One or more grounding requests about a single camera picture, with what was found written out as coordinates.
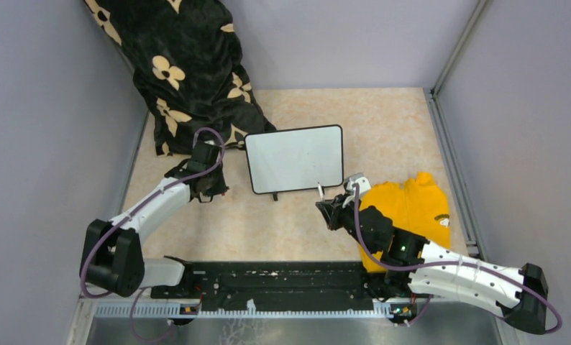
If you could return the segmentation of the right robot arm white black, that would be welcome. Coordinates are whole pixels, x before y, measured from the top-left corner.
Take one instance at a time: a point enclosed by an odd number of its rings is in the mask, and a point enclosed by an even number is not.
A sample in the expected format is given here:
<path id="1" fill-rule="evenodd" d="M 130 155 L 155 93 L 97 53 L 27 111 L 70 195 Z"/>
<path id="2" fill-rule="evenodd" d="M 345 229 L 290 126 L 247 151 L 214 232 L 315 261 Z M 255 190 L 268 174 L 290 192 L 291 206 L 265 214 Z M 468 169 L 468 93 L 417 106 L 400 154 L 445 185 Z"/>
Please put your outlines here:
<path id="1" fill-rule="evenodd" d="M 549 332 L 548 287 L 541 267 L 505 267 L 458 254 L 394 226 L 374 206 L 359 210 L 343 198 L 315 206 L 328 229 L 345 229 L 372 263 L 386 269 L 385 286 L 392 295 L 450 298 L 488 311 L 520 331 Z"/>

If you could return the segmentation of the white whiteboard black frame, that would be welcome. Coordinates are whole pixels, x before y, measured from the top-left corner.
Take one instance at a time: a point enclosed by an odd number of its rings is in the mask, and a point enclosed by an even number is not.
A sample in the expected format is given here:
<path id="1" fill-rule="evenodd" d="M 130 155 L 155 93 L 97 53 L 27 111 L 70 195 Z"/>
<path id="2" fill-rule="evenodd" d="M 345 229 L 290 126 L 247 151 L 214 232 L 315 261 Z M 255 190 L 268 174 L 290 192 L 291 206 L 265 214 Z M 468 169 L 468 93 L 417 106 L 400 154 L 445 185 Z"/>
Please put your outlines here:
<path id="1" fill-rule="evenodd" d="M 245 154 L 257 195 L 330 188 L 344 180 L 344 136 L 338 124 L 249 134 Z"/>

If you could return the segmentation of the red white marker pen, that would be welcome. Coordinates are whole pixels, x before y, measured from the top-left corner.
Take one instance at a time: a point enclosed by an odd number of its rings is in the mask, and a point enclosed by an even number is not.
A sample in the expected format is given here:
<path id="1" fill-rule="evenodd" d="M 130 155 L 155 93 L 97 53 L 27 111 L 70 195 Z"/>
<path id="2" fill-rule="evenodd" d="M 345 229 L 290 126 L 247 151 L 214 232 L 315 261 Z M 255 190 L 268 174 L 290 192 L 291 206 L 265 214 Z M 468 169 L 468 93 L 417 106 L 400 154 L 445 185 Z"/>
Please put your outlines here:
<path id="1" fill-rule="evenodd" d="M 324 187 L 321 185 L 321 183 L 318 183 L 317 190 L 319 194 L 319 200 L 324 201 L 325 200 Z"/>

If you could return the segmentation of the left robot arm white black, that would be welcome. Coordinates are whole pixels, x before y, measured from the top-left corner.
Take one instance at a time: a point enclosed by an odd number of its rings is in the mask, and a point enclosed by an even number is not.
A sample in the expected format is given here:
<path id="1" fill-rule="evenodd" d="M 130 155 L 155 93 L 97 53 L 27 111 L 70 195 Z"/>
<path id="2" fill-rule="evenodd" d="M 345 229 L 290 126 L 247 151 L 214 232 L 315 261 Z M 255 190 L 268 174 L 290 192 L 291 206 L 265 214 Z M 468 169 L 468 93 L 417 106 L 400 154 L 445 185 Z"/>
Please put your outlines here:
<path id="1" fill-rule="evenodd" d="M 224 150 L 213 142 L 200 142 L 192 155 L 164 174 L 158 185 L 127 211 L 86 230 L 81 257 L 83 294 L 98 298 L 88 286 L 129 297 L 142 288 L 168 287 L 180 298 L 191 295 L 196 278 L 191 263 L 176 257 L 146 259 L 142 245 L 170 216 L 190 202 L 212 200 L 227 192 L 222 171 Z"/>

